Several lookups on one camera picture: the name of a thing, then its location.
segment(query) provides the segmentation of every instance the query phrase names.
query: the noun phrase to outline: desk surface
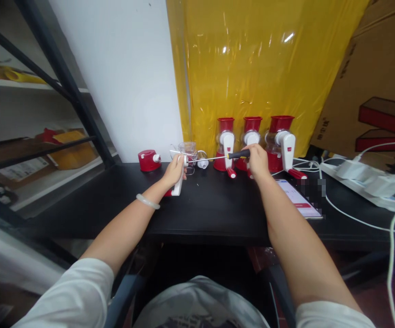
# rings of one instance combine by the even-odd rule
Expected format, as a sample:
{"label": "desk surface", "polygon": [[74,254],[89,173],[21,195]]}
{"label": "desk surface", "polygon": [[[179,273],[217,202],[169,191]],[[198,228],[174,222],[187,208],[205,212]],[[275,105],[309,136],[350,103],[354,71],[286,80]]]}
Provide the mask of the desk surface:
{"label": "desk surface", "polygon": [[[138,163],[118,164],[51,206],[22,227],[38,237],[93,239],[124,207],[158,181],[167,163],[143,173]],[[337,212],[329,199],[348,214],[388,228],[392,213],[378,208],[324,174],[309,174],[307,185],[296,188],[322,210],[324,219],[310,220],[328,247],[337,250],[389,249],[389,234],[358,223]],[[277,179],[290,179],[285,173]],[[244,172],[230,179],[211,165],[196,169],[183,182],[179,197],[165,197],[155,211],[144,238],[162,242],[269,246],[267,225],[256,183]]]}

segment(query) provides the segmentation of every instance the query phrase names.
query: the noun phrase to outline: black shelf frame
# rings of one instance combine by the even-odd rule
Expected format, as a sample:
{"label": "black shelf frame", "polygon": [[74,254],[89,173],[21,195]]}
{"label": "black shelf frame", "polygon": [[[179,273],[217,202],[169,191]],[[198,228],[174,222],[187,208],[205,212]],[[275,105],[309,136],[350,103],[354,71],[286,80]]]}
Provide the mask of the black shelf frame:
{"label": "black shelf frame", "polygon": [[67,148],[70,148],[70,147],[73,147],[73,146],[77,146],[79,144],[84,144],[86,142],[94,141],[94,140],[96,140],[96,137],[82,138],[82,139],[79,139],[79,140],[76,140],[76,141],[72,141],[72,142],[69,142],[69,143],[65,143],[65,144],[62,144],[62,145],[57,145],[54,148],[47,149],[47,150],[42,150],[40,152],[36,152],[34,154],[31,154],[31,155],[26,155],[26,156],[22,156],[22,157],[13,158],[13,159],[7,159],[7,160],[5,160],[3,162],[0,162],[0,169],[3,169],[3,168],[8,167],[8,166],[15,165],[15,164],[18,164],[18,163],[23,163],[23,162],[25,162],[27,160],[30,160],[30,159],[41,157],[41,156],[44,156],[44,155],[47,155],[47,154],[52,154],[52,153],[57,152],[59,150],[67,149]]}
{"label": "black shelf frame", "polygon": [[[59,51],[59,48],[56,45],[56,42],[47,25],[45,24],[45,21],[35,2],[31,0],[14,0],[14,2],[25,19],[27,25],[29,26],[36,41],[40,45],[40,48],[42,49],[54,73],[56,74],[58,81],[44,72],[1,33],[0,45],[72,104],[78,118],[87,131],[88,137],[27,156],[21,156],[18,158],[2,161],[0,162],[0,169],[86,142],[93,142],[100,158],[104,163],[105,169],[114,166],[115,161],[111,156],[105,140],[103,139],[93,116],[89,112],[88,107],[85,104],[81,93],[79,92],[79,88],[76,85],[76,82],[73,79],[73,76],[71,75],[70,70],[68,69],[64,58]],[[1,229],[16,236],[20,241],[31,246],[36,251],[65,269],[67,269],[73,262],[77,260],[72,254],[58,246],[50,239],[38,240],[23,234],[21,227],[25,223],[25,219],[20,217],[16,212],[12,211],[8,206],[0,203]]]}

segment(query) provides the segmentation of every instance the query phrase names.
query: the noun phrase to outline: phone screen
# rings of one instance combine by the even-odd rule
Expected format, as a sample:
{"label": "phone screen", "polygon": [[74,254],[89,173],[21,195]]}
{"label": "phone screen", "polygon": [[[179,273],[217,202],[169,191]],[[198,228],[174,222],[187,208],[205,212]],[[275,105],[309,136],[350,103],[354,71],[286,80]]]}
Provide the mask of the phone screen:
{"label": "phone screen", "polygon": [[322,215],[287,180],[276,180],[304,218],[321,219]]}

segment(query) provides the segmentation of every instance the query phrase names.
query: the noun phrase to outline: bracelet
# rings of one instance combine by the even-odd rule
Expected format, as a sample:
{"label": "bracelet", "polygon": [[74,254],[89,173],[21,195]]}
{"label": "bracelet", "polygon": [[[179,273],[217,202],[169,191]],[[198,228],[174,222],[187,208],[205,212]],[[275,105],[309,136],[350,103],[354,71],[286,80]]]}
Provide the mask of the bracelet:
{"label": "bracelet", "polygon": [[155,204],[154,202],[150,201],[149,199],[144,198],[142,194],[137,194],[136,198],[141,201],[143,204],[146,204],[147,206],[150,206],[156,210],[160,209],[159,204]]}

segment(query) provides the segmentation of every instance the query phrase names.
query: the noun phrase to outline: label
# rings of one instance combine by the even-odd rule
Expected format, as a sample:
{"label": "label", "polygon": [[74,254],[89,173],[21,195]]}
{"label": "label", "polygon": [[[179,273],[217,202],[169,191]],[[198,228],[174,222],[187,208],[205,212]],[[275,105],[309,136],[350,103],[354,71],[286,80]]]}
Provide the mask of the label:
{"label": "label", "polygon": [[48,162],[39,157],[36,159],[30,159],[20,164],[8,166],[4,169],[0,169],[0,174],[10,180],[19,182],[48,165]]}

